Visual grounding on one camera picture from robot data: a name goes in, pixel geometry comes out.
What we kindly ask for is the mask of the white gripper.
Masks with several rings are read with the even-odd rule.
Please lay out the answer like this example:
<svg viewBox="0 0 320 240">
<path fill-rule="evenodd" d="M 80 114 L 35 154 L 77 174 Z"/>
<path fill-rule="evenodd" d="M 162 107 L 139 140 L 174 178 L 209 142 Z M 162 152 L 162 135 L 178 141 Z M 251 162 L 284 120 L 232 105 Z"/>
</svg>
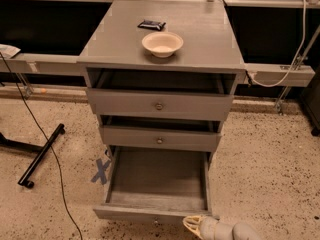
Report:
<svg viewBox="0 0 320 240">
<path fill-rule="evenodd" d="M 213 217 L 203 215 L 186 216 L 183 225 L 194 235 L 203 240 L 233 240 L 231 225 L 221 223 Z"/>
</svg>

